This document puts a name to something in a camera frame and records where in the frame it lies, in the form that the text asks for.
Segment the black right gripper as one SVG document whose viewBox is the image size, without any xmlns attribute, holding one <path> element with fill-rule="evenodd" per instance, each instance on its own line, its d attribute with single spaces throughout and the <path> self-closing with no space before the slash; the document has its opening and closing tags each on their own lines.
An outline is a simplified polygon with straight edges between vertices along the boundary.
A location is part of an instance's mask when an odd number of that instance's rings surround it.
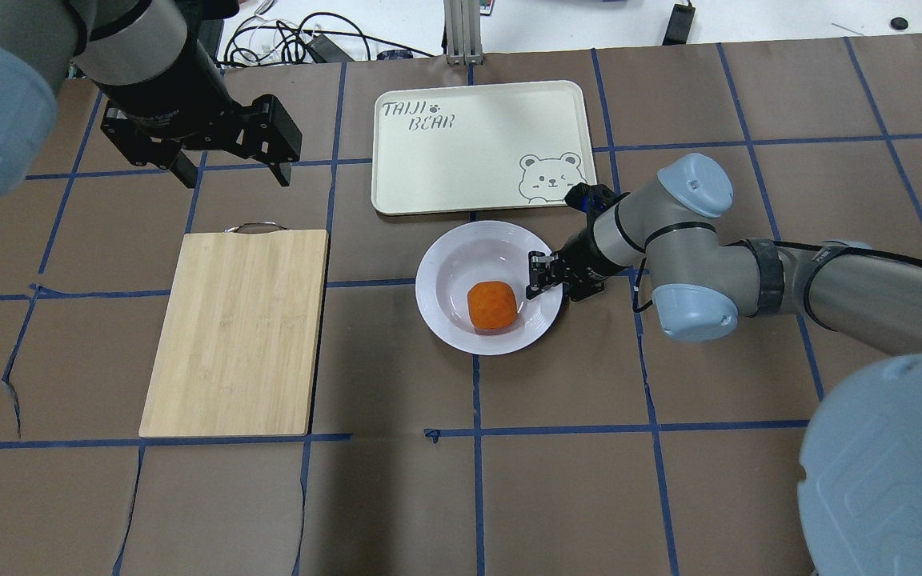
<svg viewBox="0 0 922 576">
<path fill-rule="evenodd" d="M 526 300 L 561 286 L 571 302 L 581 302 L 603 292 L 605 281 L 618 274 L 618 265 L 605 258 L 588 227 L 554 253 L 528 251 L 527 265 Z"/>
</svg>

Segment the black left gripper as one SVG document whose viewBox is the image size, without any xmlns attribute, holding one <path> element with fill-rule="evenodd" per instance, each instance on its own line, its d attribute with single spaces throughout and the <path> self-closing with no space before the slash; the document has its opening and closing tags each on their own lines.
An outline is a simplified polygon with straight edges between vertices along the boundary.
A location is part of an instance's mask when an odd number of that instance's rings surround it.
<svg viewBox="0 0 922 576">
<path fill-rule="evenodd" d="M 109 49 L 99 63 L 99 87 L 107 98 L 100 131 L 130 164 L 170 171 L 194 189 L 198 167 L 186 152 L 221 150 L 267 165 L 279 186 L 290 186 L 303 132 L 277 95 L 235 101 L 197 40 L 162 56 Z"/>
</svg>

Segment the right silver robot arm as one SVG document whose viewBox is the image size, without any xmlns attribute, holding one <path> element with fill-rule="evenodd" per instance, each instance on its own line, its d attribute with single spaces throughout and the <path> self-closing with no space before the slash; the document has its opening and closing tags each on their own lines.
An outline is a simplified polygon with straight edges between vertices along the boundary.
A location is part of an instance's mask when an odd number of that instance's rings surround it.
<svg viewBox="0 0 922 576">
<path fill-rule="evenodd" d="M 586 183 L 571 154 L 546 169 L 522 163 L 524 197 L 587 218 L 563 248 L 528 255 L 528 298 L 590 298 L 640 265 L 677 342 L 727 336 L 740 318 L 802 314 L 885 354 L 810 418 L 799 518 L 819 575 L 922 575 L 922 260 L 841 240 L 721 244 L 715 223 L 733 189 L 706 154 L 685 154 L 630 194 Z"/>
</svg>

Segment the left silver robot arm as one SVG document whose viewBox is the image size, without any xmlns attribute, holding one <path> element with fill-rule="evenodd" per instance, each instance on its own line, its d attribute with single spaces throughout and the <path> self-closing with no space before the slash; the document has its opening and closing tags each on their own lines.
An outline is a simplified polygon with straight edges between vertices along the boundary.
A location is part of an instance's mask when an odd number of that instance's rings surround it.
<svg viewBox="0 0 922 576">
<path fill-rule="evenodd" d="M 102 132 L 135 166 L 197 178 L 186 152 L 222 150 L 267 165 L 288 186 L 303 132 L 277 96 L 235 101 L 200 40 L 235 1 L 0 1 L 0 196 L 15 189 L 54 130 L 76 66 L 106 96 Z"/>
</svg>

